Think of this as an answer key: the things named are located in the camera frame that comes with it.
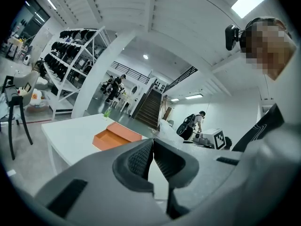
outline green plant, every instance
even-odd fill
[[[107,109],[107,110],[103,113],[103,116],[104,116],[104,117],[109,117],[110,114],[111,114],[111,109],[109,108],[109,109]]]

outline black railing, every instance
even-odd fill
[[[170,85],[167,85],[165,87],[164,92],[168,91],[170,88],[172,88],[173,86],[177,85],[178,83],[180,83],[182,80],[186,79],[187,77],[191,76],[194,72],[198,71],[195,67],[191,67],[190,69],[188,69],[185,73],[183,73],[179,78],[177,78],[174,82],[172,82]]]
[[[144,84],[147,84],[147,82],[150,80],[149,77],[146,77],[145,75],[143,75],[143,74],[141,74],[141,73],[139,73],[135,70],[132,70],[131,68],[126,67],[125,65],[117,63],[116,61],[114,61],[111,64],[111,67],[118,70],[118,71],[121,71],[124,74],[127,74],[127,75],[135,78],[138,81],[141,81]]]

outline orange tray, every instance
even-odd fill
[[[133,141],[140,141],[142,136],[132,130],[113,122],[106,130],[94,136],[92,144],[105,151]]]

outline camera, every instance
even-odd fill
[[[233,50],[236,45],[236,42],[239,41],[238,32],[240,28],[236,27],[235,25],[231,24],[225,29],[226,35],[226,49]]]

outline gray floor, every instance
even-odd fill
[[[92,99],[90,105],[87,109],[87,112],[90,115],[104,113],[110,105],[105,102],[106,96],[102,95],[101,93],[97,93],[97,100]],[[120,109],[111,109],[110,118],[119,124],[129,128],[132,131],[139,133],[147,138],[154,138],[156,137],[150,130],[150,128],[143,124],[142,122],[135,120],[128,116],[125,112],[120,112]]]
[[[16,70],[20,71],[21,75],[26,75],[31,71],[31,67],[24,65],[21,60],[12,61],[0,57],[0,85],[3,85],[6,75],[14,76]],[[85,116],[103,113],[109,108],[110,105],[104,102],[106,99],[105,96],[99,93],[99,91],[95,93],[95,96],[99,99],[91,100]],[[13,161],[8,142],[8,124],[2,123],[2,132],[0,132],[0,160],[7,172],[14,173],[10,177],[12,182],[29,194],[35,195],[46,182],[54,177],[48,155],[46,138],[41,129],[43,123],[51,122],[46,120],[51,119],[52,111],[49,109],[41,113],[27,113],[25,110],[24,114],[33,145],[30,145],[23,125],[20,124],[20,126],[17,126],[17,124],[13,122],[12,138],[16,156],[16,159]],[[120,109],[112,109],[110,118],[145,137],[156,137],[152,134],[147,125],[130,118],[126,113],[121,113]],[[57,115],[55,117],[55,121],[67,119],[70,119],[70,114]]]
[[[59,115],[56,121],[70,119],[70,115]],[[1,124],[0,132],[0,159],[5,170],[14,170],[16,174],[11,176],[12,182],[19,188],[35,195],[37,191],[52,177],[54,177],[46,138],[42,132],[41,125],[46,122],[27,124],[28,131],[33,141],[30,145],[22,124],[12,126],[13,148],[15,160],[12,160],[9,142],[8,125]]]

